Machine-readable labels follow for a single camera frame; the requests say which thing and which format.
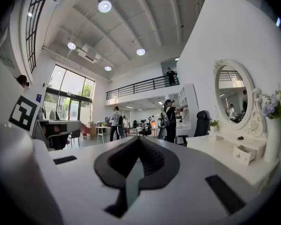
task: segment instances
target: purple flower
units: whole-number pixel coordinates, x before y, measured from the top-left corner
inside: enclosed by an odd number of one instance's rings
[[[275,107],[274,107],[274,105],[273,105],[273,104],[267,105],[267,111],[268,111],[269,113],[274,113],[274,112],[275,112]]]
[[[264,115],[264,116],[268,116],[269,112],[268,112],[268,110],[267,110],[267,105],[264,105],[264,106],[263,106],[262,112],[263,112],[263,115]]]
[[[278,100],[275,95],[271,96],[271,104],[273,104],[274,107],[278,106]]]

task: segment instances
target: ornate mirror frame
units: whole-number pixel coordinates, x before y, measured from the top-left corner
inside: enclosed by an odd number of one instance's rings
[[[227,117],[220,100],[219,77],[222,69],[225,66],[234,68],[241,75],[246,86],[248,95],[248,107],[247,112],[240,123],[234,123]],[[236,61],[229,59],[215,61],[214,91],[219,111],[219,120],[223,123],[223,126],[225,128],[233,130],[245,130],[248,134],[250,133],[254,137],[259,137],[264,134],[266,130],[266,123],[260,107],[261,98],[259,96],[261,94],[261,90],[258,88],[254,88],[250,75],[242,65],[240,65]]]

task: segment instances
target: black rubber pad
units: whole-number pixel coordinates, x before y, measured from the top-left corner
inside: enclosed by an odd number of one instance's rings
[[[237,212],[246,205],[219,176],[210,176],[205,180],[230,214]]]
[[[58,165],[58,164],[67,163],[67,162],[70,162],[70,161],[73,161],[76,159],[77,158],[74,156],[68,156],[68,157],[61,157],[61,158],[53,159],[53,161],[56,165]]]

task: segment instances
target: white vase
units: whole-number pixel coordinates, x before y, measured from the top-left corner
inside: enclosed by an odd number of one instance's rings
[[[210,126],[210,132],[215,132],[217,131],[217,126],[213,127],[213,126]]]
[[[266,117],[267,127],[267,142],[266,152],[264,153],[263,159],[267,163],[273,162],[279,152],[280,146],[280,119],[269,119]]]

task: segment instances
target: black metal railing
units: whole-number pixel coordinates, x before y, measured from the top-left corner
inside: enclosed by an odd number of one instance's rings
[[[222,70],[219,81],[242,81],[243,78],[237,71]]]
[[[46,0],[31,0],[26,22],[26,49],[30,71],[36,67],[36,35],[40,15]]]
[[[173,77],[169,77],[167,75],[156,77],[109,91],[106,93],[106,100],[176,85],[179,85],[177,74],[175,74]]]

